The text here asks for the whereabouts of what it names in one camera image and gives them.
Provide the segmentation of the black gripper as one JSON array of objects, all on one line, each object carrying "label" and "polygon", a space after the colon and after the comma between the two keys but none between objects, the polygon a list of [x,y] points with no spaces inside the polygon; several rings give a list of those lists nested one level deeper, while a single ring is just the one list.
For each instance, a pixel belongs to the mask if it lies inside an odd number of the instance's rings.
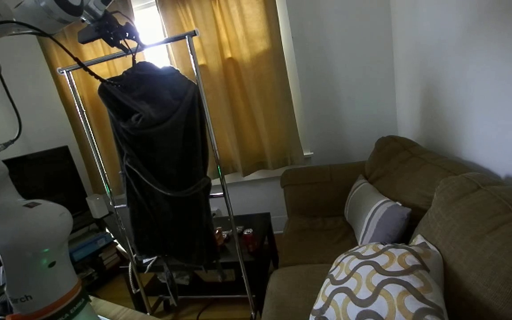
[{"label": "black gripper", "polygon": [[85,27],[78,32],[78,41],[81,45],[88,45],[97,39],[122,52],[129,50],[129,41],[140,43],[133,22],[119,23],[117,18],[110,13],[104,13],[95,22],[87,22]]}]

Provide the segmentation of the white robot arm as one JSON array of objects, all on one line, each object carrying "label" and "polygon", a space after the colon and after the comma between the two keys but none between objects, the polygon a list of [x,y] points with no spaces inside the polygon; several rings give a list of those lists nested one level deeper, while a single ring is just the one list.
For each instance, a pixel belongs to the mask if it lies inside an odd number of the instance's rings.
[{"label": "white robot arm", "polygon": [[[95,25],[111,0],[0,0],[0,38],[23,27],[42,36],[74,22]],[[5,320],[99,320],[69,256],[71,214],[24,199],[0,160],[0,279]]]}]

